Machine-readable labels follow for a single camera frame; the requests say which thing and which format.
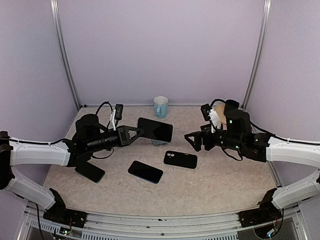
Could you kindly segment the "black phone white edge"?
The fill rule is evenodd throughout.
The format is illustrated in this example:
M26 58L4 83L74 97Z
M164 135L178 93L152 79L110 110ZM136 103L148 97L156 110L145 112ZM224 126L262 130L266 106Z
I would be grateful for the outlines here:
M140 117L137 128L143 129L142 138L170 143L173 136L173 125Z

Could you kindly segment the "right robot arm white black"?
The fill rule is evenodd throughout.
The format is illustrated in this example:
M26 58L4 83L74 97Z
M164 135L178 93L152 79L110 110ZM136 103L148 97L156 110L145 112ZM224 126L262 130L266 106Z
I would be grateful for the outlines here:
M224 129L213 104L202 105L200 110L208 124L203 125L200 131L186 134L184 138L197 152L219 147L224 153L227 150L236 151L239 161L247 158L262 163L288 162L316 168L315 172L301 180L266 192L255 212L260 222L266 222L276 211L320 193L320 143L282 138L264 129L253 133L255 125L249 113L239 106L239 102L232 99L224 102Z

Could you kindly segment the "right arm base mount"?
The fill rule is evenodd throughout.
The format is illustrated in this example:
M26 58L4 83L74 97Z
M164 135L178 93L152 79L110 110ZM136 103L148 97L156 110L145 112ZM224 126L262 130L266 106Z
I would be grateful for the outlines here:
M263 199L258 202L258 208L243 210L238 213L242 228L271 222L283 217L282 209L276 208L272 203L273 194L277 188L266 192Z

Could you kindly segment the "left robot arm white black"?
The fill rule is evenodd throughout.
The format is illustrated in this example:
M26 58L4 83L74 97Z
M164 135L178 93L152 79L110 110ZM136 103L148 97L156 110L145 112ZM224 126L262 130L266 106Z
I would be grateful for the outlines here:
M0 133L0 188L32 201L63 223L70 218L60 194L44 188L21 174L17 165L57 165L78 167L89 161L93 154L115 147L126 147L144 134L142 128L115 126L109 129L95 114L86 114L75 123L72 139L55 142L34 142L11 138L7 131Z

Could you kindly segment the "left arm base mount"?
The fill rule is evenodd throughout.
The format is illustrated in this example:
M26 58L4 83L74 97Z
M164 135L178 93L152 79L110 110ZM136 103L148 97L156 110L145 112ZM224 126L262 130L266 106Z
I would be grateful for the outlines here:
M45 210L43 218L71 227L84 228L88 214L84 211L66 208L66 204L60 194L52 188L49 188L49 190L53 194L54 204Z

